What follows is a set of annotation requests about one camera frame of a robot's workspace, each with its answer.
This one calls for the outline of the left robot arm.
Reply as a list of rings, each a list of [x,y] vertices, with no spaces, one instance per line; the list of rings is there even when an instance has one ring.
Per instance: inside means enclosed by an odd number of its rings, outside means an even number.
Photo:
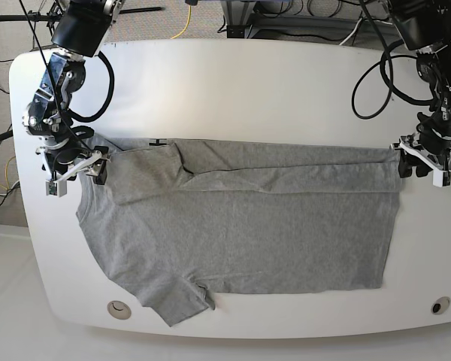
[[[402,136],[394,148],[400,153],[399,174],[434,176],[438,187],[451,186],[451,1],[386,1],[385,9],[403,44],[416,53],[416,72],[431,91],[430,100],[414,100],[398,89],[393,93],[416,106],[416,132]]]

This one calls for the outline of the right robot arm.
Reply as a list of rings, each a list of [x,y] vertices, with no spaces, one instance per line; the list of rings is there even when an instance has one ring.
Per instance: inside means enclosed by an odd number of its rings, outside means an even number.
[[[56,19],[48,26],[58,49],[43,59],[44,75],[27,106],[23,125],[42,142],[37,153],[51,195],[59,195],[60,187],[74,181],[80,172],[98,185],[107,179],[108,148],[90,147],[86,140],[94,135],[89,124],[105,113],[114,94],[114,70],[100,48],[122,7],[122,1],[70,1],[66,7],[54,2],[50,9],[50,16]],[[85,61],[94,56],[105,65],[109,82],[104,104],[85,117],[72,111],[70,104],[85,81]]]

